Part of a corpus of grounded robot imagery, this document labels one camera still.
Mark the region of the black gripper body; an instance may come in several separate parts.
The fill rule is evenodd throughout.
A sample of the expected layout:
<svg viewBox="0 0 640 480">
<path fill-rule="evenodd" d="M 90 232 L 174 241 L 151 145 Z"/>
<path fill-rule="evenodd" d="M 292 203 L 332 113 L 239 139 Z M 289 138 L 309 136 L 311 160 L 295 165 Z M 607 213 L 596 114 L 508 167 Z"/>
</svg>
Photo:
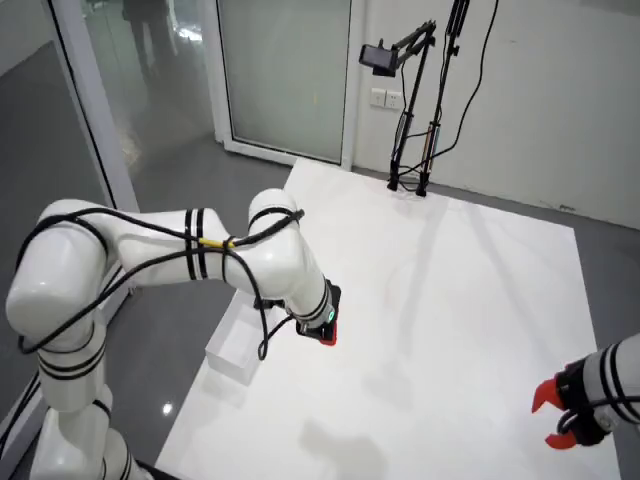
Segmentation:
<svg viewBox="0 0 640 480">
<path fill-rule="evenodd" d="M 318 307 L 307 317 L 295 317 L 296 333 L 320 342 L 322 326 L 336 322 L 338 325 L 341 289 L 329 279 L 325 280 L 325 291 Z"/>
<path fill-rule="evenodd" d="M 600 444 L 614 429 L 612 399 L 602 358 L 584 358 L 569 364 L 557 377 L 557 393 L 565 413 L 557 433 L 580 446 Z"/>
</svg>

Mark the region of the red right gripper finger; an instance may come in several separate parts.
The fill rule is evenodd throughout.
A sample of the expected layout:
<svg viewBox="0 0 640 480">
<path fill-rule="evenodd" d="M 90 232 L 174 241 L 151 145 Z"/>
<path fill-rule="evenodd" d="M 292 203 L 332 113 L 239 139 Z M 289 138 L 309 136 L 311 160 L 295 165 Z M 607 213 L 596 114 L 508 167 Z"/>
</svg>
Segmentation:
<svg viewBox="0 0 640 480">
<path fill-rule="evenodd" d="M 560 411 L 564 410 L 564 403 L 558 394 L 556 378 L 546 379 L 536 387 L 531 412 L 536 413 L 546 403 Z"/>
</svg>

